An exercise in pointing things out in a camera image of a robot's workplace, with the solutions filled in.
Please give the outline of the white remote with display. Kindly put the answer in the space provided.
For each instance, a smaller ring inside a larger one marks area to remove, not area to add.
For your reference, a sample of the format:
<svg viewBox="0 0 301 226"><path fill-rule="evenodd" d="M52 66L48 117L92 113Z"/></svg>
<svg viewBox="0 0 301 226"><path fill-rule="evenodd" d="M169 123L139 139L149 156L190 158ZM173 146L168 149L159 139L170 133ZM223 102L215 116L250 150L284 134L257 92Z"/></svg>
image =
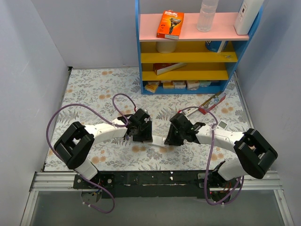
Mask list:
<svg viewBox="0 0 301 226"><path fill-rule="evenodd" d="M152 136L152 141L143 141L144 144L156 146L156 147L169 147L169 145L165 144L165 137Z"/></svg>

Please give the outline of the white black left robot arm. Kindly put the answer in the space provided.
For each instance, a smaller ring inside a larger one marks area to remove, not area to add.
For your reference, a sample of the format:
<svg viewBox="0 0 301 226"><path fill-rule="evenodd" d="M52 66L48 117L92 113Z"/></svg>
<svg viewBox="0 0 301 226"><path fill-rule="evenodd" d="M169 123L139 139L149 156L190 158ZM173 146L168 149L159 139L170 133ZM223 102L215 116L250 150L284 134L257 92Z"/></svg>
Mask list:
<svg viewBox="0 0 301 226"><path fill-rule="evenodd" d="M68 169L84 177L89 188L100 183L98 169L87 158L93 145L103 141L132 137L135 142L152 141L151 116L146 110L138 109L134 114L118 117L112 122L95 125L72 123L54 145L54 150Z"/></svg>

